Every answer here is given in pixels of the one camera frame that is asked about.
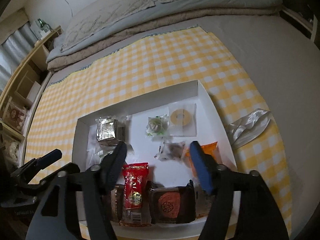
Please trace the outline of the silver white snack packet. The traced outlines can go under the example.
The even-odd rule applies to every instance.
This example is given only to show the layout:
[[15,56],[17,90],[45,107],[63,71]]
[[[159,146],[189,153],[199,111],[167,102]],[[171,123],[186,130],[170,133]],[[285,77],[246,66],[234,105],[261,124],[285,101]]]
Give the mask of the silver white snack packet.
[[[136,154],[132,145],[128,143],[126,143],[126,145],[127,145],[127,155],[134,157]],[[97,142],[95,146],[90,146],[87,152],[91,152],[93,155],[96,155],[102,158],[108,154],[113,153],[115,148],[116,148],[116,145],[107,146]]]

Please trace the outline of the dark mooncake tray pack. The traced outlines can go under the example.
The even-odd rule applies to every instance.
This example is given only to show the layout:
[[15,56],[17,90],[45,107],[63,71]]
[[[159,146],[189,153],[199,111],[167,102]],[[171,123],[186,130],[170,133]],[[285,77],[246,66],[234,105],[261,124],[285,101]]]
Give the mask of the dark mooncake tray pack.
[[196,201],[193,181],[185,186],[159,187],[147,181],[146,191],[151,224],[186,224],[196,219]]

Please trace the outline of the silver foil snack block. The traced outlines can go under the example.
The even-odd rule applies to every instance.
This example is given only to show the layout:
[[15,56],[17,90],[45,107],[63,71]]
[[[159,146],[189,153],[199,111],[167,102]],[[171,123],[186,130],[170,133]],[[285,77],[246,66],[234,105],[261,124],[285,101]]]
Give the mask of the silver foil snack block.
[[116,146],[125,140],[125,124],[116,116],[99,117],[96,120],[96,140],[104,146]]

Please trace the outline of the green white pastry packet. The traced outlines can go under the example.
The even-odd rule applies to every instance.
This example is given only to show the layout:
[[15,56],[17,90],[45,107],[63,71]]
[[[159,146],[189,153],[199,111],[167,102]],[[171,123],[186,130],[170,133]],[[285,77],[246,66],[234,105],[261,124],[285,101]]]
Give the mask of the green white pastry packet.
[[165,115],[157,115],[155,117],[148,117],[148,124],[146,126],[146,135],[148,137],[159,137],[167,134],[169,127],[169,117]]

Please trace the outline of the white storage box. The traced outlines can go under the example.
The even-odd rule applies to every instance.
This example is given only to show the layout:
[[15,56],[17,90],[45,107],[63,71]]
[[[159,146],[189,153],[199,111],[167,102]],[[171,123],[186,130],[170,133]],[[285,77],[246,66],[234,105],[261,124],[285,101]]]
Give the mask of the white storage box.
[[18,83],[14,95],[25,107],[31,108],[40,88],[39,77],[37,75],[31,75],[30,72],[26,72]]

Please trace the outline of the brown snack bar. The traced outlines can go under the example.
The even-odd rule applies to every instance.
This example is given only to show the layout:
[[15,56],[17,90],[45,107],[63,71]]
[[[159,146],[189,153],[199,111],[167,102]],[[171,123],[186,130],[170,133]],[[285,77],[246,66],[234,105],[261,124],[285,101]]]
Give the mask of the brown snack bar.
[[110,195],[112,220],[119,222],[123,216],[124,185],[116,184]]

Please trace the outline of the orange snack packet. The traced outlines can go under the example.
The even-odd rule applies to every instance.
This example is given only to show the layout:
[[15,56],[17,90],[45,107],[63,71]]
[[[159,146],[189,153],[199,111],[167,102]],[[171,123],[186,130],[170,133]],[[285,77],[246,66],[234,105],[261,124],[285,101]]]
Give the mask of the orange snack packet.
[[[201,148],[205,154],[212,156],[218,164],[222,163],[221,155],[219,152],[217,142],[213,142],[211,144],[206,144],[206,145],[201,145]],[[197,177],[196,169],[195,169],[193,162],[191,160],[191,155],[190,155],[188,147],[186,148],[186,150],[184,152],[184,160],[185,160],[186,165],[191,168],[193,176]]]

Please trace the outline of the green glass bottle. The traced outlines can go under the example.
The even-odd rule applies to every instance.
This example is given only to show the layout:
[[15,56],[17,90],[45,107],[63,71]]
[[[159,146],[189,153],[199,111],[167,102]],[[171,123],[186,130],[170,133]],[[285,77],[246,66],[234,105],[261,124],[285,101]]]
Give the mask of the green glass bottle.
[[38,21],[39,27],[42,31],[44,31],[45,33],[51,31],[51,29],[52,29],[51,26],[48,23],[46,23],[44,20],[38,18],[37,21]]

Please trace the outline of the folded grey beige blankets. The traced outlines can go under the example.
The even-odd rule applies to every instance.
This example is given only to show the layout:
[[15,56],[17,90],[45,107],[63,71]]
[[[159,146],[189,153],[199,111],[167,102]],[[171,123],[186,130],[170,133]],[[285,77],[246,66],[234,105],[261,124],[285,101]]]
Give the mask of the folded grey beige blankets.
[[47,68],[56,72],[71,64],[125,40],[133,35],[178,22],[212,15],[271,15],[279,11],[283,0],[177,0],[161,3],[119,20],[109,27],[61,52],[66,30],[54,41],[47,57]]

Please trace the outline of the clear dark candy packet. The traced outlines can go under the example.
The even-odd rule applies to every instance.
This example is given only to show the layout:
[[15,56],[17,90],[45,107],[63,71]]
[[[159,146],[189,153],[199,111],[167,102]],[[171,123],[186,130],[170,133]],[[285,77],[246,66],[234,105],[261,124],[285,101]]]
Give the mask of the clear dark candy packet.
[[163,141],[158,149],[158,153],[154,156],[160,161],[181,160],[185,156],[186,143]]

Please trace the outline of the framed red doll box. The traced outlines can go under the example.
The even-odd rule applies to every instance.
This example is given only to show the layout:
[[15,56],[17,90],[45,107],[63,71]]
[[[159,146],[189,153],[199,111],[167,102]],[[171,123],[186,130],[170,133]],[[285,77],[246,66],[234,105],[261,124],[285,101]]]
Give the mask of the framed red doll box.
[[9,98],[3,113],[3,121],[12,129],[21,132],[27,117],[27,109]]

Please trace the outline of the framed white doll box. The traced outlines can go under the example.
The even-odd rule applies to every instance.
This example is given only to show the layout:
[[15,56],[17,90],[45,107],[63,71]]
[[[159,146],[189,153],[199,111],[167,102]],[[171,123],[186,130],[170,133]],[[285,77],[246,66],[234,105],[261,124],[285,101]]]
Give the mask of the framed white doll box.
[[11,165],[17,166],[19,163],[19,150],[21,143],[7,134],[3,134],[2,137],[5,146],[4,157],[6,161],[8,161]]

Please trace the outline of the red snack packet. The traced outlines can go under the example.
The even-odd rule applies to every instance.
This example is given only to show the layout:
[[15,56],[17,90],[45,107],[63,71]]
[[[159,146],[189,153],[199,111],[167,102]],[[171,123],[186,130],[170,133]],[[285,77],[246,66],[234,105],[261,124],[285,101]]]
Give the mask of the red snack packet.
[[142,226],[142,208],[149,175],[149,164],[125,164],[122,168],[122,175],[124,177],[124,194],[121,222],[129,226]]

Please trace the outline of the beige ring cookie packet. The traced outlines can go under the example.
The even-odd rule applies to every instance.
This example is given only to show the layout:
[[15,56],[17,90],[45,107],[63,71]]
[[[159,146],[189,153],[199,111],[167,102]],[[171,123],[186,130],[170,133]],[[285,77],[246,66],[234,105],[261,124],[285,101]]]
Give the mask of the beige ring cookie packet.
[[196,104],[183,102],[170,104],[168,131],[173,137],[196,137]]

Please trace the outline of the yellow checkered mat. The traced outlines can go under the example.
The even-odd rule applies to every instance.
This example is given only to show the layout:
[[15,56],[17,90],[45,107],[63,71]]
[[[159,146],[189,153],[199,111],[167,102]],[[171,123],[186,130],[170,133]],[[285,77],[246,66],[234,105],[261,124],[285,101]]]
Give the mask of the yellow checkered mat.
[[71,161],[76,122],[107,106],[160,88],[199,80],[224,125],[268,106],[225,45],[200,27],[148,35],[82,70],[51,82],[36,109],[25,158],[58,148],[62,158],[33,182]]

